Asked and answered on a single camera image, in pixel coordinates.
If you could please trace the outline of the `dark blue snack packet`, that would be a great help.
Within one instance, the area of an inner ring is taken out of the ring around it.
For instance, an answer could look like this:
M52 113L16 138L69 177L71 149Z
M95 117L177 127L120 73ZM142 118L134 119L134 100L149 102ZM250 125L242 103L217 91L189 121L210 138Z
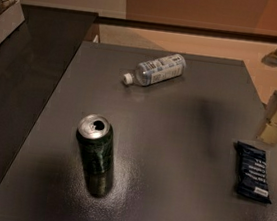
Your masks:
M240 141L235 144L235 150L239 163L236 192L241 196L270 204L266 152Z

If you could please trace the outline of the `dark side counter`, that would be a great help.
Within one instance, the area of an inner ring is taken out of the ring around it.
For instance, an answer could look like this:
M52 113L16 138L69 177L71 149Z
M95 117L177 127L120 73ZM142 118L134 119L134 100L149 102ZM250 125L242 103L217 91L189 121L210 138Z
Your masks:
M22 11L25 21L0 44L0 184L98 18L63 8Z

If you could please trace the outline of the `clear blue-label plastic bottle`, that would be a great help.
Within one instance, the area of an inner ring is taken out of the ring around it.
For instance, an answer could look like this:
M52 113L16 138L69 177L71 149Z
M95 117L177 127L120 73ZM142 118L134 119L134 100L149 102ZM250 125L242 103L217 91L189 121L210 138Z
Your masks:
M183 75L186 61L181 54L173 54L138 63L133 71L124 74L125 85L150 86Z

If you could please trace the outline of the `green aluminium can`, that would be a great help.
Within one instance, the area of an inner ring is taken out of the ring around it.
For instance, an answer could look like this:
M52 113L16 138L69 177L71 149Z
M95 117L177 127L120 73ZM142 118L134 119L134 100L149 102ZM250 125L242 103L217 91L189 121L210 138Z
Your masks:
M77 126L83 174L87 191L93 197L105 197L112 190L113 134L111 123L102 115L85 116Z

